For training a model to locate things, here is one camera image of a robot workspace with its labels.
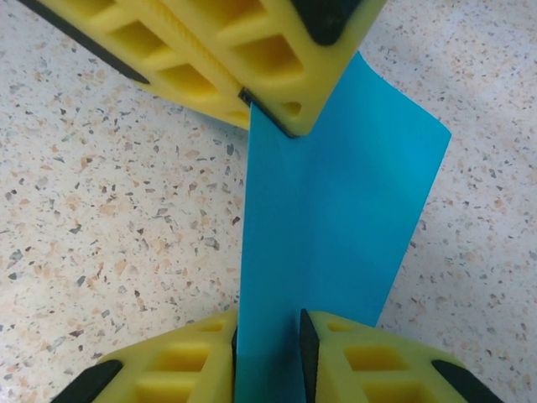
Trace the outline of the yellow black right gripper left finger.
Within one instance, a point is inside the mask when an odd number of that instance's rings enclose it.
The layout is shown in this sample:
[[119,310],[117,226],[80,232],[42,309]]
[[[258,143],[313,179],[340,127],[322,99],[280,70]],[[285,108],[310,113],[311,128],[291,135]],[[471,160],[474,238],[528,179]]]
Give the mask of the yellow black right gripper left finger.
[[237,313],[225,311],[108,354],[54,402],[232,402]]

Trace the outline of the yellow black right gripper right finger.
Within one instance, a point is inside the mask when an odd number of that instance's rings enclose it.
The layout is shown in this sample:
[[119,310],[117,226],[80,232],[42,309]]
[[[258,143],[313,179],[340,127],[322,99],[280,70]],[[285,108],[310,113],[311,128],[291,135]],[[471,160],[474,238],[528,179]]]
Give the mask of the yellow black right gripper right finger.
[[300,313],[309,402],[498,402],[448,353],[323,312]]

